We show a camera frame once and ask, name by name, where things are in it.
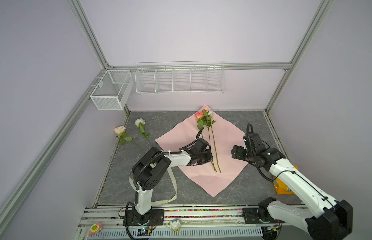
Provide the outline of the cream fake rose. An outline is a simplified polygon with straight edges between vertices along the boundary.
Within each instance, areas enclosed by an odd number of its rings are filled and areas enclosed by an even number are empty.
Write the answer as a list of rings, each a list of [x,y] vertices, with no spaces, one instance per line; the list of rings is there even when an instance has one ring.
[[[134,144],[142,153],[144,152],[143,149],[134,141],[134,139],[127,134],[125,126],[118,126],[114,128],[114,132],[117,135],[116,137],[119,139],[118,144],[124,145],[126,143]]]

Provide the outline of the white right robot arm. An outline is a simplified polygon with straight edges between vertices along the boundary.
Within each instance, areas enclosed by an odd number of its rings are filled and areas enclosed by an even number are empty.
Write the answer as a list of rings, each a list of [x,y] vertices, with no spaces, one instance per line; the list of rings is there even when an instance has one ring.
[[[318,188],[300,173],[285,156],[275,148],[256,154],[244,147],[234,146],[232,158],[265,168],[281,180],[305,204],[299,209],[283,204],[275,198],[267,198],[258,204],[258,210],[243,210],[245,220],[262,223],[282,221],[308,233],[314,240],[343,240],[353,231],[354,209],[347,201],[338,201]]]

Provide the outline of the red pink fake rose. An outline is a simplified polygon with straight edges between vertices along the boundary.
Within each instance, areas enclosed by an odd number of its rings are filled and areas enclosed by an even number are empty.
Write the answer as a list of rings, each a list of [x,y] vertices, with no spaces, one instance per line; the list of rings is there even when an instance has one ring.
[[[206,127],[208,131],[208,140],[209,144],[211,145],[211,133],[210,133],[210,128],[207,125],[207,119],[203,117],[203,114],[201,110],[195,114],[195,118],[197,120],[197,127],[199,130],[202,128]]]

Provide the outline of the pink purple wrapping paper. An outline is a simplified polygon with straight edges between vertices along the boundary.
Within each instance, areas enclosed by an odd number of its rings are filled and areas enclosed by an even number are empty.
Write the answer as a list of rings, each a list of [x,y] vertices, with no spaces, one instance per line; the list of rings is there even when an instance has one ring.
[[[199,185],[210,196],[215,197],[234,181],[247,165],[246,162],[232,158],[231,150],[234,145],[243,144],[245,133],[234,124],[226,121],[214,113],[214,132],[218,148],[219,172],[216,162],[213,136],[211,133],[211,146],[214,164],[208,163],[195,167],[179,167],[179,169],[194,183]],[[195,116],[190,116],[177,124],[169,132],[156,139],[157,144],[165,151],[177,151],[180,147],[191,143],[198,132]],[[203,137],[208,141],[208,131],[203,131]]]

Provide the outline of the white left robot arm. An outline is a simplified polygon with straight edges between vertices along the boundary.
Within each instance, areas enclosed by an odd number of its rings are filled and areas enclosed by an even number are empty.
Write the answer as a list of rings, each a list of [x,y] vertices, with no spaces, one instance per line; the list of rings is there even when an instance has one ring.
[[[209,144],[195,144],[178,151],[160,151],[151,148],[132,168],[129,182],[135,190],[135,200],[125,210],[125,225],[146,225],[153,213],[152,194],[166,172],[173,167],[204,165],[213,160]]]

